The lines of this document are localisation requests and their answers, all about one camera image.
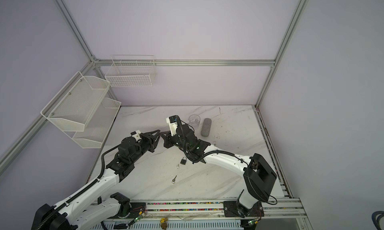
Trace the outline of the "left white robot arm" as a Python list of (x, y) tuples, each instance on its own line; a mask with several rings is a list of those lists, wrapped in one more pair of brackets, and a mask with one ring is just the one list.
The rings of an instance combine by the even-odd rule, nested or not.
[(47, 204), (35, 214), (33, 230), (74, 230), (70, 217), (81, 213), (106, 190), (121, 182), (134, 169), (134, 163), (145, 152), (153, 152), (159, 142), (160, 130), (147, 133), (133, 132), (118, 146), (104, 152), (101, 156), (101, 173), (83, 186), (68, 199), (54, 206)]

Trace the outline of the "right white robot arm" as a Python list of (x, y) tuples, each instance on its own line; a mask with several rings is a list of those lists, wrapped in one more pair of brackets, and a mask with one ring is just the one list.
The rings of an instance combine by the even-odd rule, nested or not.
[(239, 211), (249, 211), (258, 202), (277, 204), (276, 197), (271, 195), (277, 174), (262, 155), (238, 155), (198, 139), (194, 129), (178, 115), (168, 117), (166, 122), (170, 130), (161, 133), (165, 148), (179, 148), (193, 164), (216, 165), (243, 177), (246, 188), (237, 200)]

